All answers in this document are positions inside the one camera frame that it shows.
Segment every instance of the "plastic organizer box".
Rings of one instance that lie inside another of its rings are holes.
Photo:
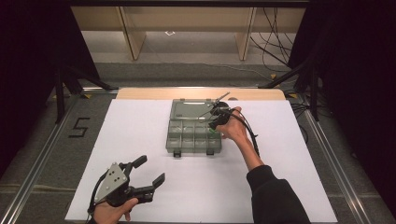
[[[220,133],[208,126],[216,118],[209,113],[211,103],[210,99],[172,102],[166,149],[174,157],[181,157],[182,153],[214,155],[221,151]]]

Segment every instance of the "floor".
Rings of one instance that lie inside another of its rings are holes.
[[[137,61],[131,61],[122,33],[83,32],[83,34],[92,58],[98,64],[99,73],[102,73],[103,68],[110,63],[126,64],[126,66],[152,63],[194,63],[213,68],[227,66],[233,71],[238,71],[237,69],[241,66],[254,67],[265,64],[270,67],[270,72],[265,74],[268,77],[271,77],[269,74],[280,76],[285,73],[284,71],[271,71],[271,69],[276,70],[274,66],[281,66],[285,69],[281,61],[285,62],[287,55],[281,53],[280,47],[266,46],[266,49],[272,52],[278,60],[267,53],[262,56],[262,51],[250,43],[247,59],[240,61],[233,34],[228,33],[148,33]],[[252,37],[263,47],[268,36],[269,34],[253,34]],[[280,34],[279,40],[285,49],[291,49],[294,37],[294,34]],[[278,45],[278,40],[273,35],[270,41]],[[249,72],[257,75],[262,71]],[[280,88],[285,91],[292,84],[291,79]],[[34,187],[26,191],[29,197],[21,207],[22,210],[18,212],[19,217],[16,223],[68,223],[64,221],[65,213],[73,199],[83,168],[90,157],[96,136],[106,115],[106,109],[115,97],[116,93],[68,97],[66,102],[70,106],[68,110],[70,112],[67,114],[68,120],[63,127],[54,125],[56,100],[53,94],[49,97],[47,109],[32,132],[31,139],[21,149],[0,180],[0,212],[2,214],[8,211],[13,199],[18,196],[20,186],[24,185],[24,181],[31,175],[37,175],[33,183]],[[288,99],[293,104],[307,104],[307,97],[309,93],[300,95],[299,98]],[[320,98],[319,104],[326,105],[325,99]],[[308,149],[339,223],[396,223],[359,162],[353,157],[353,151],[348,147],[347,140],[338,128],[336,120],[332,118],[331,111],[322,107],[319,110],[319,122],[312,122],[309,112],[301,110],[298,106],[294,109],[299,124],[307,131],[306,136],[309,136]],[[73,129],[76,124],[75,120],[81,117],[90,118],[80,123],[89,126],[90,131],[86,132],[83,138],[70,138],[70,135],[81,134],[80,130]],[[59,133],[58,137],[48,140],[54,132]],[[40,158],[42,156],[40,152],[45,150],[49,155],[43,157],[45,159],[42,169],[33,174],[32,167],[36,166],[36,158]],[[333,153],[333,156],[327,154],[329,151]],[[337,165],[332,165],[334,160],[340,164],[342,171],[340,175],[337,174],[339,171]],[[340,181],[349,187],[341,186]],[[350,200],[354,197],[348,195],[350,192],[356,194],[358,202],[362,204],[362,210],[351,207],[354,203]]]

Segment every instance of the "black sleeve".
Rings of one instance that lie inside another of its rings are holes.
[[[289,182],[277,179],[270,166],[262,165],[247,173],[255,224],[310,223],[303,205]]]

